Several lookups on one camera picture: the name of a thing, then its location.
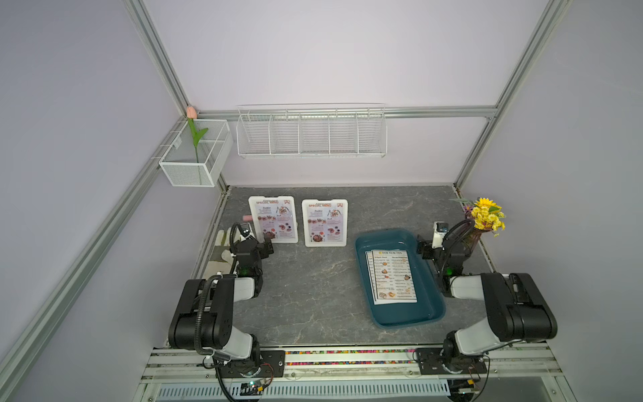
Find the dim sum menu sheet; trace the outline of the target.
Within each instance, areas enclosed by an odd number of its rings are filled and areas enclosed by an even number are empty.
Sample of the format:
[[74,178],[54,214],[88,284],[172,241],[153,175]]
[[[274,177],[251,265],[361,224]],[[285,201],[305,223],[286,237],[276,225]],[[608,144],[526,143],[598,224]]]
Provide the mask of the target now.
[[417,303],[407,251],[373,250],[365,257],[375,306]]

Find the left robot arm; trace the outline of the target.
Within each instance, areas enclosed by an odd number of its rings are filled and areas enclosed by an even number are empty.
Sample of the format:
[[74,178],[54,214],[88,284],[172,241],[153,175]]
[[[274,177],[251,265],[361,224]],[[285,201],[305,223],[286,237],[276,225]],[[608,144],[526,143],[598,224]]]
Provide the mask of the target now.
[[250,236],[231,246],[231,272],[187,281],[168,330],[170,347],[196,352],[207,369],[232,363],[261,366],[256,336],[233,325],[234,305],[259,296],[262,261],[273,253],[271,241]]

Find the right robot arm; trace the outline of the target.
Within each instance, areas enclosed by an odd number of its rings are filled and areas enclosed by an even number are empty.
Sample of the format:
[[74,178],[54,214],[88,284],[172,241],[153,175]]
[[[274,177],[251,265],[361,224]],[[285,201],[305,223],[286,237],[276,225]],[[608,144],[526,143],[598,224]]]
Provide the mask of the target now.
[[486,317],[468,328],[450,332],[440,361],[453,365],[514,343],[539,343],[555,338],[558,323],[539,287],[527,273],[464,273],[482,232],[474,219],[450,226],[436,221],[430,241],[418,240],[417,252],[435,268],[443,296],[484,303]]

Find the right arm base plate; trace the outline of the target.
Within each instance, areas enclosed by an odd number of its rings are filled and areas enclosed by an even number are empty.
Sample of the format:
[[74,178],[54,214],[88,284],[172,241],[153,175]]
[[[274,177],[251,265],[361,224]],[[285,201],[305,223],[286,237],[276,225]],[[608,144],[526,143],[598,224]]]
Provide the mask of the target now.
[[417,348],[413,360],[422,375],[485,375],[487,364],[482,356],[450,357],[442,347]]

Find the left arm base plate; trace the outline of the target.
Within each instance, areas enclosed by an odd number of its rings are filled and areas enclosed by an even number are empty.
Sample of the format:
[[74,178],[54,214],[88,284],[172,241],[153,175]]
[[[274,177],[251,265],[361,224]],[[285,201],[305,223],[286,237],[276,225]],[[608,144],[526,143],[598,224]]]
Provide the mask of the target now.
[[224,379],[282,378],[286,368],[286,352],[283,349],[262,349],[252,353],[249,359],[231,360],[220,366]]

